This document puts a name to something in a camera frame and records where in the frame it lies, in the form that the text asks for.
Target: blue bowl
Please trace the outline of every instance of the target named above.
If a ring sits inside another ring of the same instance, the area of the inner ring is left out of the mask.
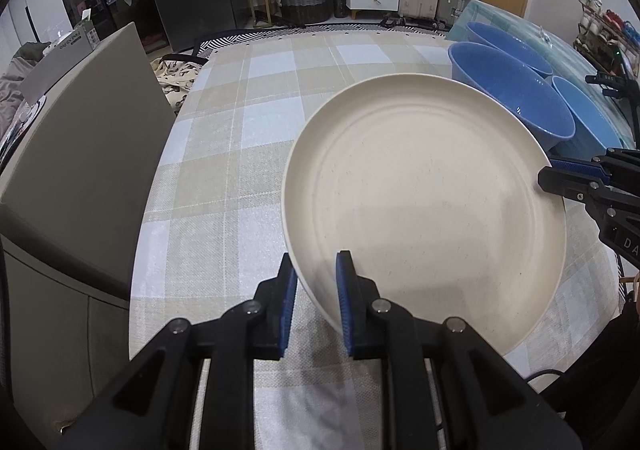
[[[556,146],[558,154],[590,161],[592,157],[604,154],[609,147],[623,147],[618,133],[589,96],[560,76],[551,78],[551,84],[575,117],[575,135]]]
[[[527,65],[506,52],[459,42],[449,47],[452,77],[493,97],[510,110],[546,151],[575,134],[564,100]]]
[[[535,70],[543,78],[548,78],[554,73],[551,65],[542,56],[522,40],[502,29],[482,22],[468,22],[466,28],[469,31],[470,42],[500,49]]]

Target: pillow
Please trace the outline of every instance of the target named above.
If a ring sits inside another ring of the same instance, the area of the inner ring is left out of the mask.
[[[20,93],[20,82],[42,59],[42,51],[48,45],[49,42],[26,43],[14,54],[6,73],[0,76],[0,137],[4,136],[14,119],[16,110],[24,101]]]

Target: cable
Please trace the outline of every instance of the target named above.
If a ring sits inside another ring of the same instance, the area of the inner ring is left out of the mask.
[[[529,383],[531,380],[535,380],[536,378],[539,378],[540,376],[544,376],[545,374],[555,374],[556,376],[563,376],[564,372],[562,372],[562,370],[556,370],[556,369],[539,370],[538,372],[534,372],[533,374],[531,374],[524,381]]]

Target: table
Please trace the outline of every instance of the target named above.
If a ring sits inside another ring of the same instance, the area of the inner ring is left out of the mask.
[[[450,43],[401,32],[322,32],[213,52],[177,117],[146,204],[130,355],[169,319],[216,318],[276,275],[285,250],[280,186],[287,155],[329,96],[379,74],[450,77]],[[567,201],[566,209],[558,292],[507,356],[522,375],[565,369],[616,313],[613,256],[584,207]],[[255,365],[257,448],[378,450],[380,399],[379,363],[350,362],[341,336],[299,285],[286,357]]]

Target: fabric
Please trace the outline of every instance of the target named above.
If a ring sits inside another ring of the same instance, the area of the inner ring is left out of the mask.
[[[9,129],[16,111],[24,98],[20,93],[20,82],[42,59],[46,43],[26,43],[14,54],[6,72],[0,76],[0,138]]]
[[[618,132],[623,147],[636,148],[631,128],[614,100],[603,96],[599,85],[584,81],[585,76],[596,74],[596,68],[571,45],[540,26],[479,0],[469,2],[447,34],[447,39],[457,42],[466,40],[468,34],[466,24],[471,21],[491,24],[503,29],[535,49],[553,67],[554,74],[571,81],[591,98],[604,117],[613,125],[614,130]]]
[[[263,40],[265,38],[273,38],[275,36],[291,36],[304,33],[319,33],[324,31],[396,31],[399,33],[421,33],[434,36],[444,36],[441,31],[431,31],[421,29],[419,27],[396,26],[387,29],[379,24],[355,24],[345,22],[340,24],[318,24],[307,25],[305,27],[280,28],[280,29],[263,29],[263,30],[238,30],[227,36],[219,36],[201,41],[194,49],[194,54],[201,58],[209,58],[215,49],[222,49],[229,45],[253,42],[254,40]]]
[[[638,448],[638,392],[632,392],[640,378],[640,329],[632,293],[626,297],[622,314],[605,327],[589,349],[547,387],[542,396],[580,436],[585,450],[591,448]],[[614,442],[613,422],[626,416],[626,443]]]
[[[177,114],[180,112],[202,66],[190,62],[172,62],[157,58],[151,62],[151,68],[158,78],[158,83],[160,83],[169,105]]]
[[[217,318],[276,275],[286,249],[280,187],[287,155],[327,98],[379,74],[450,78],[450,43],[420,33],[318,32],[212,52],[172,128],[146,204],[132,279],[130,355],[170,319]],[[558,292],[507,356],[523,376],[564,370],[617,312],[614,256],[582,205],[568,201],[566,209]],[[202,393],[201,386],[196,426]],[[380,363],[348,360],[341,335],[300,285],[289,348],[280,362],[256,362],[254,398],[258,449],[381,447]],[[196,433],[192,448],[197,440]]]
[[[0,243],[0,394],[4,391],[13,400],[11,384],[11,347],[9,318],[9,285],[4,266],[4,249]]]

